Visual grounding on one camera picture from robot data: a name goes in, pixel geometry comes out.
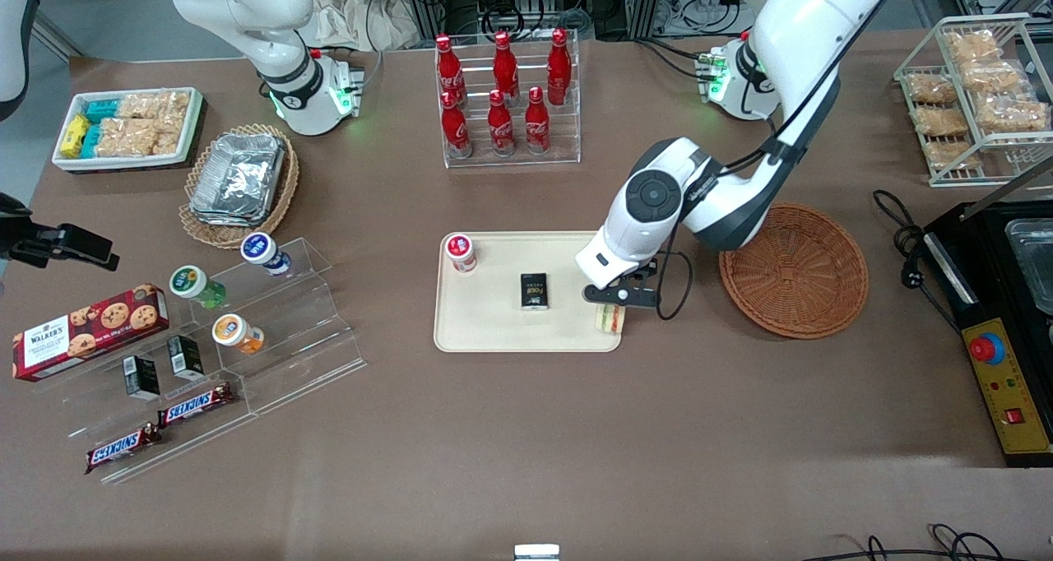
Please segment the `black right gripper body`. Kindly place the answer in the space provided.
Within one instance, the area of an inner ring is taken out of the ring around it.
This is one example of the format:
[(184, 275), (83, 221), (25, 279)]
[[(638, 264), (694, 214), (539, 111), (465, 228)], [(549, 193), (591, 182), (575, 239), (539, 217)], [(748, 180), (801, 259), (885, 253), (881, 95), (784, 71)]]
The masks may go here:
[(31, 211), (7, 193), (1, 192), (1, 258), (12, 259), (12, 251), (36, 239), (36, 224)]

